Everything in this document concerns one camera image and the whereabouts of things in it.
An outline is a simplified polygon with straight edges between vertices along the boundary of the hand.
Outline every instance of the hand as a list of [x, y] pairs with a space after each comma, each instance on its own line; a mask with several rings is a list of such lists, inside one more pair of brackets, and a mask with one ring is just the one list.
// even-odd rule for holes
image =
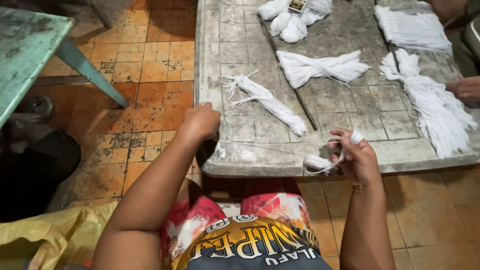
[[460, 79], [446, 84], [446, 90], [452, 92], [462, 102], [480, 100], [480, 76]]
[[[340, 139], [330, 139], [328, 142], [335, 142], [328, 144], [328, 148], [334, 148], [339, 143], [345, 150], [344, 160], [341, 164], [342, 170], [346, 177], [351, 179], [353, 185], [370, 185], [377, 182], [382, 182], [380, 170], [378, 168], [377, 155], [373, 148], [367, 143], [365, 139], [358, 144], [350, 142], [353, 130], [348, 129], [334, 129], [330, 131], [331, 135], [340, 136]], [[338, 161], [338, 156], [331, 156], [333, 162]]]
[[220, 112], [212, 109], [212, 103], [207, 102], [185, 112], [179, 132], [204, 142], [215, 137], [219, 127]]

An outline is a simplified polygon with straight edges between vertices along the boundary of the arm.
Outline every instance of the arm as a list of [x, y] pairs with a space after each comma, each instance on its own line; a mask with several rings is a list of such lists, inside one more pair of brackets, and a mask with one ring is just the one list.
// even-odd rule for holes
[[342, 169], [353, 184], [340, 250], [340, 268], [394, 270], [385, 192], [376, 154], [365, 140], [352, 144], [348, 139], [352, 132], [347, 133], [348, 137], [344, 131], [332, 131], [333, 135], [341, 136], [340, 143], [347, 151]]
[[158, 230], [173, 206], [200, 144], [220, 126], [212, 104], [188, 109], [168, 147], [122, 198], [98, 241], [93, 269], [160, 269]]

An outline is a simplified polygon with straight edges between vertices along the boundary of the orange floor tile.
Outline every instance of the orange floor tile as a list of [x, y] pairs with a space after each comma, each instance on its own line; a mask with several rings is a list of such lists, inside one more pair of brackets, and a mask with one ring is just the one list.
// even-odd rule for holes
[[[130, 102], [126, 109], [96, 87], [33, 87], [58, 106], [49, 123], [81, 145], [70, 206], [119, 200], [175, 135], [193, 103], [196, 6], [189, 0], [132, 0], [114, 26], [73, 40]], [[52, 58], [42, 76], [76, 74]], [[194, 160], [187, 177], [205, 177]], [[351, 183], [297, 178], [326, 262], [339, 269]], [[397, 269], [480, 269], [480, 169], [384, 177], [387, 222]]]

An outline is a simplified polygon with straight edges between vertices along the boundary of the concrete table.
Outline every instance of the concrete table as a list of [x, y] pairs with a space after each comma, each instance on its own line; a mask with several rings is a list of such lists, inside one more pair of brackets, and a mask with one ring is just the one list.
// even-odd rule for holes
[[122, 107], [128, 101], [65, 38], [73, 19], [0, 7], [0, 127], [55, 54]]
[[[347, 87], [327, 78], [313, 78], [300, 88], [319, 129], [313, 131], [279, 68], [255, 11], [264, 0], [200, 0], [195, 44], [195, 102], [211, 101], [222, 113], [220, 139], [205, 144], [197, 159], [210, 175], [303, 176], [303, 158], [324, 152], [331, 129], [354, 128], [375, 149], [381, 172], [403, 172], [477, 163], [480, 131], [470, 133], [472, 150], [440, 160], [409, 116], [409, 100], [398, 82], [380, 77], [380, 61], [387, 54], [373, 15], [373, 0], [333, 0], [332, 12], [308, 28], [305, 39], [287, 44], [278, 37], [278, 50], [311, 58], [336, 57], [362, 50], [360, 59], [371, 68]], [[420, 56], [421, 75], [444, 83], [460, 76], [451, 55], [413, 51]], [[247, 75], [274, 90], [276, 98], [301, 116], [309, 132], [301, 138], [257, 102], [240, 105], [237, 90], [228, 100], [223, 75]], [[480, 111], [467, 110], [480, 123]]]

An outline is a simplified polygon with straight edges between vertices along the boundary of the dirty floor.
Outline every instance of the dirty floor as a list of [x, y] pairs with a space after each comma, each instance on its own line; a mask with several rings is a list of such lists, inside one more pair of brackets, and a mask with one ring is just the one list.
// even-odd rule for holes
[[[52, 209], [119, 200], [175, 135], [192, 107], [196, 5], [132, 0], [110, 12], [108, 31], [79, 21], [73, 41], [130, 102], [126, 109], [90, 84], [33, 87], [58, 106], [50, 122], [81, 145], [82, 161]], [[42, 76], [75, 74], [53, 58]], [[195, 161], [187, 177], [205, 186]], [[399, 270], [480, 269], [480, 169], [384, 177], [388, 225]], [[298, 178], [322, 256], [334, 269], [351, 184]], [[228, 197], [222, 192], [212, 194]], [[229, 214], [238, 204], [225, 204]]]

